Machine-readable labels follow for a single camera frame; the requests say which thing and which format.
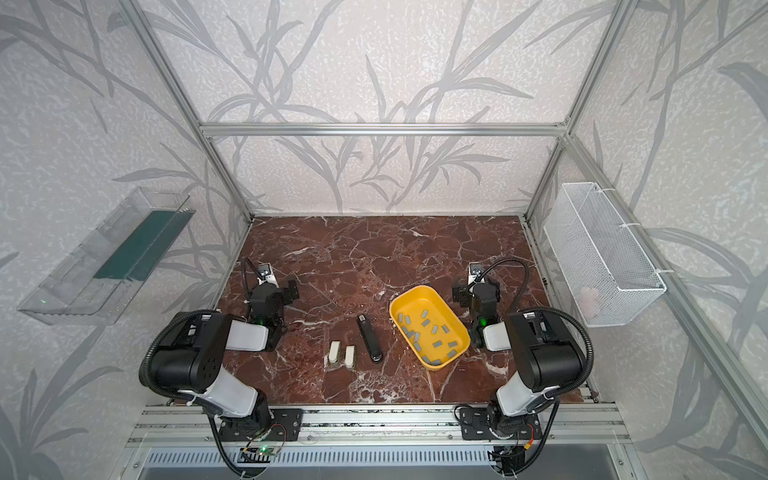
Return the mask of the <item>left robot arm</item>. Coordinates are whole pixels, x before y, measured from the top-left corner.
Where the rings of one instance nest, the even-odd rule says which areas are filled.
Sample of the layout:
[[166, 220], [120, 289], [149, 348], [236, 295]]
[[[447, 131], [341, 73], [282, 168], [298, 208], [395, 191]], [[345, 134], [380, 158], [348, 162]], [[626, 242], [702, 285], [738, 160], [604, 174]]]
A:
[[224, 367], [229, 351], [273, 352], [286, 332], [285, 307], [300, 298], [291, 279], [278, 284], [270, 264], [245, 261], [246, 314], [218, 310], [177, 313], [152, 341], [139, 369], [140, 383], [155, 394], [198, 405], [223, 444], [235, 441], [294, 442], [303, 413], [272, 409], [266, 394]]

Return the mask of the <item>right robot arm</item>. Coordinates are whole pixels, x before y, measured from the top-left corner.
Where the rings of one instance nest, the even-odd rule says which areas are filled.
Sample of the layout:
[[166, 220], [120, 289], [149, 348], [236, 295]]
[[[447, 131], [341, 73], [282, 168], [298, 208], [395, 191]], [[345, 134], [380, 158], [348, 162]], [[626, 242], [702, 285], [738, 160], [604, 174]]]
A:
[[549, 410], [548, 420], [553, 421], [561, 397], [578, 389], [591, 374], [594, 346], [585, 327], [566, 312], [541, 306], [520, 310], [524, 289], [501, 315], [501, 287], [490, 272], [505, 264], [523, 269], [522, 287], [526, 287], [529, 267], [508, 257], [487, 268], [471, 263], [468, 284], [455, 286], [452, 296], [470, 315], [471, 344], [489, 352], [511, 352], [515, 373], [487, 406], [460, 404], [454, 414], [465, 440], [523, 441], [529, 449], [549, 435], [550, 426], [542, 425], [539, 415]]

